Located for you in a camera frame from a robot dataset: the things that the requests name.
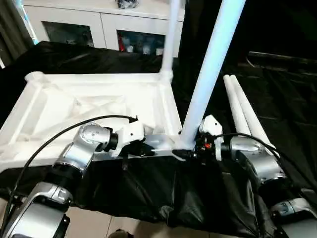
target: floor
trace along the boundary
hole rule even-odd
[[[2,217],[6,201],[0,199]],[[188,228],[169,228],[165,224],[152,224],[127,217],[112,217],[100,212],[70,208],[70,225],[66,238],[106,238],[117,229],[133,234],[135,238],[234,238]]]

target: black cloth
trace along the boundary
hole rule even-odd
[[[24,76],[44,73],[158,72],[161,57],[120,53],[58,43],[41,42],[0,72],[10,94],[1,94],[3,123],[25,86]],[[199,70],[190,64],[174,66],[173,92],[183,121]],[[271,142],[284,151],[316,184],[316,77],[225,65],[214,88],[206,115],[213,114],[224,132],[234,124],[222,76],[235,74]],[[309,188],[296,170],[282,160],[292,178]],[[29,168],[18,191],[28,194],[48,167]],[[7,196],[20,169],[0,174],[0,195]],[[309,189],[309,196],[317,201]],[[114,216],[127,216],[170,226],[186,226],[240,237],[271,237],[268,211],[252,187],[248,174],[234,162],[205,165],[170,157],[93,162],[77,191],[75,205]]]

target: white rod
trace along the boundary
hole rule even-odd
[[[255,136],[265,143],[270,144],[270,141],[257,117],[255,114],[247,96],[245,95],[242,87],[240,86],[238,79],[236,78],[235,75],[230,76],[231,82],[234,86],[234,90],[237,94],[239,103],[241,105],[243,114],[245,119],[247,120],[250,132],[252,136]]]
[[[241,105],[239,103],[237,94],[234,90],[234,86],[231,82],[231,78],[229,75],[225,75],[223,77],[224,85],[226,87],[228,100],[231,108],[231,113],[234,121],[234,125],[236,127],[236,131],[239,133],[245,133],[251,135],[247,121],[244,117]]]
[[[178,14],[180,9],[180,0],[170,0],[170,13],[168,21],[168,30],[165,37],[163,62],[161,72],[167,72],[173,77],[172,65],[173,65],[173,52],[174,42],[177,27]]]
[[[208,49],[204,58],[180,138],[184,147],[195,145],[194,139],[218,78],[245,0],[222,0]]]

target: wire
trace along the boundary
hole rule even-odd
[[[317,187],[309,180],[309,178],[301,171],[301,169],[294,163],[294,161],[292,161],[284,152],[274,148],[273,146],[270,146],[268,144],[266,144],[264,141],[262,141],[261,139],[258,139],[252,135],[248,135],[248,134],[244,134],[244,133],[226,133],[226,134],[220,134],[220,135],[213,135],[212,137],[214,139],[218,138],[218,137],[226,137],[226,136],[237,136],[237,135],[241,135],[244,137],[248,137],[250,139],[253,139],[255,141],[257,141],[258,143],[260,143],[261,145],[263,145],[265,148],[267,148],[272,154],[273,156],[277,159],[277,161],[279,161],[279,156],[278,154],[280,154],[287,162],[289,162],[295,169],[296,171],[302,176],[302,178],[309,184],[309,186],[311,187],[311,189],[317,194]]]
[[[19,186],[19,183],[23,177],[23,174],[24,172],[26,171],[26,169],[29,167],[29,165],[31,164],[31,162],[34,160],[34,158],[46,147],[48,146],[52,141],[54,141],[56,138],[58,138],[59,136],[63,135],[64,133],[70,131],[71,129],[74,129],[80,125],[83,125],[83,124],[86,124],[88,122],[91,122],[91,121],[95,121],[95,120],[99,120],[99,119],[106,119],[106,118],[124,118],[124,119],[129,119],[129,121],[135,121],[136,119],[135,118],[132,118],[132,117],[129,117],[129,116],[122,116],[122,115],[107,115],[107,116],[100,116],[100,117],[95,117],[95,118],[91,118],[91,119],[88,119],[88,120],[84,120],[84,121],[81,121],[77,124],[74,124],[64,130],[62,130],[61,132],[57,133],[55,136],[53,136],[51,139],[49,139],[48,141],[46,141],[43,145],[41,145],[37,151],[35,151],[35,153],[28,159],[28,161],[25,163],[24,167],[22,168],[15,184],[14,184],[14,187],[12,189],[12,192],[10,194],[10,198],[8,200],[8,203],[6,205],[6,208],[5,208],[5,212],[4,212],[4,216],[3,216],[3,221],[2,221],[2,228],[1,228],[1,236],[3,236],[3,233],[4,233],[4,230],[5,230],[5,226],[7,225],[7,220],[8,220],[8,217],[10,215],[10,210],[11,210],[11,205],[12,205],[12,202],[14,200],[14,194],[17,190],[17,187]]]

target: items in cabinet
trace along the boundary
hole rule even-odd
[[[119,50],[145,55],[162,55],[164,35],[117,30]]]
[[[94,47],[89,26],[42,21],[50,41]]]
[[[138,0],[115,0],[119,8],[135,8]]]

